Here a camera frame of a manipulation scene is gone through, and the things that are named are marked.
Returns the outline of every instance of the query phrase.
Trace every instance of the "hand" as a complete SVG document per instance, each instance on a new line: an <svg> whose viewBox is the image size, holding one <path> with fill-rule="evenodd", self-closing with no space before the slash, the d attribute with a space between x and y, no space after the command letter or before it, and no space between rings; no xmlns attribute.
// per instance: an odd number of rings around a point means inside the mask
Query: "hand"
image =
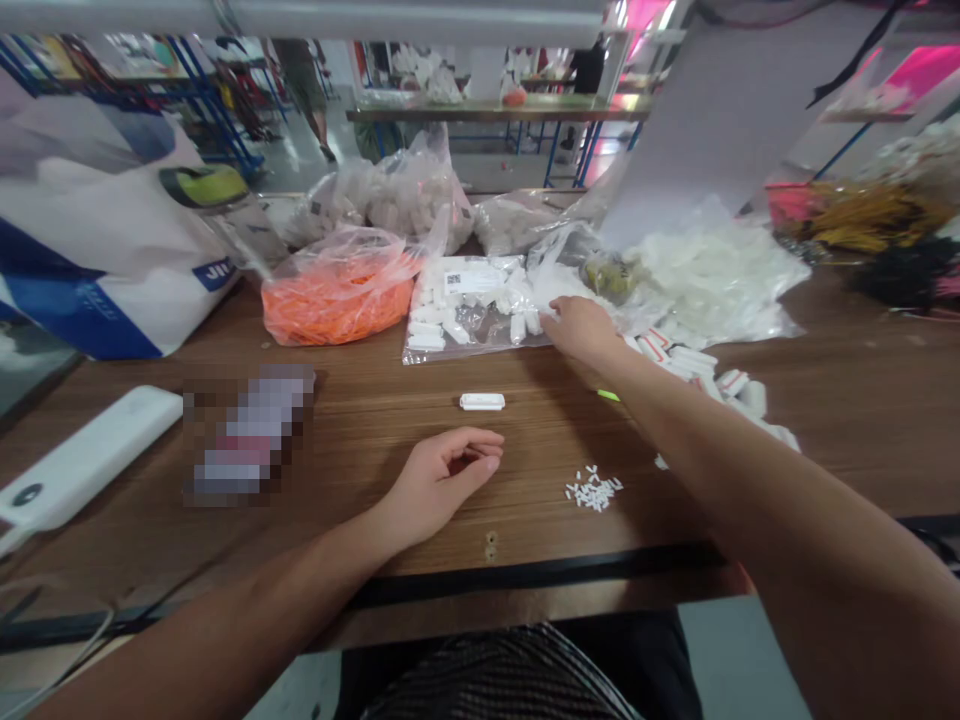
<svg viewBox="0 0 960 720"><path fill-rule="evenodd" d="M557 311L559 320L541 314L540 324L565 355L595 368L604 356L626 347L607 311L592 300L559 297L550 307Z"/></svg>
<svg viewBox="0 0 960 720"><path fill-rule="evenodd" d="M397 552L423 542L446 525L463 501L500 467L503 436L462 427L413 448L400 477L374 510Z"/></svg>

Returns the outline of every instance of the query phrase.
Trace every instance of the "white shopping bag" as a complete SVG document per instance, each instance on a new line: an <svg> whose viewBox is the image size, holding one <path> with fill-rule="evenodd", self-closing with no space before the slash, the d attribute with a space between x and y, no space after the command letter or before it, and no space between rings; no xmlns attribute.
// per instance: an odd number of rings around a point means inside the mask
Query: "white shopping bag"
<svg viewBox="0 0 960 720"><path fill-rule="evenodd" d="M160 168L202 164L183 130L164 115L49 97L0 121L0 156L12 145L0 301L95 359L176 350L236 280L212 232L160 186Z"/></svg>

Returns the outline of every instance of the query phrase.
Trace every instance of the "white cable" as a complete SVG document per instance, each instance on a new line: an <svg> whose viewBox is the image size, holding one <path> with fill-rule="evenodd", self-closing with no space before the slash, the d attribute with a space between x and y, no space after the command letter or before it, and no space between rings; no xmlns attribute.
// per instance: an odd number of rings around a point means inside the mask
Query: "white cable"
<svg viewBox="0 0 960 720"><path fill-rule="evenodd" d="M63 582L62 580L60 580L59 578L53 575L37 575L34 577L23 578L22 580L13 580L12 582L8 582L3 585L0 585L0 595L4 595L13 590L27 590L27 589L35 588L37 586L46 586L46 587L53 588L54 590L64 590L70 587L67 583ZM107 631L107 628L109 628L110 625L113 623L113 620L117 615L117 608L116 606L113 605L113 603L107 602L106 600L103 600L102 598L98 598L98 597L94 597L94 600L96 600L98 603L104 606L104 608L106 609L107 615L103 619L103 622L100 624L100 627L97 628L93 636L87 641L87 643L82 648L80 648L80 652L78 652L74 656L73 660L70 661L70 663L63 669L63 671L59 675L57 675L50 682L46 683L43 687L41 687L39 690L37 690L35 693L33 693L30 697L28 697L26 700L21 702L19 705L17 705L14 708L11 708L7 712L5 712L3 715L0 715L0 720L10 720L10 718L17 715L17 713L19 713L28 705L31 705L37 699L43 697L50 691L55 690L60 685L60 683L62 683L71 672L73 672L75 668L80 666L83 662L85 662L88 659L91 648L93 648L93 646L96 645L97 641L103 637L103 634Z"/></svg>

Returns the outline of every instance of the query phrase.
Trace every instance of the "bag of orange pieces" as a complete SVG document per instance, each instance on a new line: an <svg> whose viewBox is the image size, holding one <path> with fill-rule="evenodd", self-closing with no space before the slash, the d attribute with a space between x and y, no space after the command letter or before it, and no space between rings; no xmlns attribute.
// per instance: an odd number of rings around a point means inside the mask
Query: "bag of orange pieces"
<svg viewBox="0 0 960 720"><path fill-rule="evenodd" d="M281 345L342 345L396 325L410 308L422 247L344 227L285 260L264 282L263 324Z"/></svg>

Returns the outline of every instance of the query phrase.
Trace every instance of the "white power bank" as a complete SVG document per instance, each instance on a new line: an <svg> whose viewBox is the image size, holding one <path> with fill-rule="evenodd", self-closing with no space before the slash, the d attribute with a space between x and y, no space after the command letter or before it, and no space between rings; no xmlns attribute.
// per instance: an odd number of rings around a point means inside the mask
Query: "white power bank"
<svg viewBox="0 0 960 720"><path fill-rule="evenodd" d="M183 398L141 385L0 490L0 557L30 535L60 527L183 415Z"/></svg>

